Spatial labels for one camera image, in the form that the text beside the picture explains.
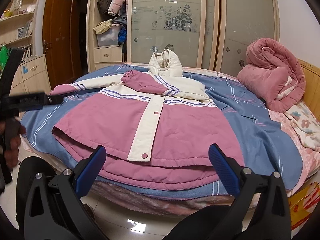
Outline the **person left hand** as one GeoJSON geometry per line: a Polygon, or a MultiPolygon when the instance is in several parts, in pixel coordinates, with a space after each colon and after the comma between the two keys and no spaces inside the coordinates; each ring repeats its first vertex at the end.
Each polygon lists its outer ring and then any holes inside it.
{"type": "Polygon", "coordinates": [[[18,154],[19,154],[19,146],[21,145],[21,137],[20,135],[23,135],[26,133],[26,129],[24,126],[19,123],[19,129],[18,133],[15,137],[11,138],[10,140],[10,149],[3,152],[6,165],[9,168],[10,171],[12,171],[13,168],[15,168],[18,164],[18,154]]]}

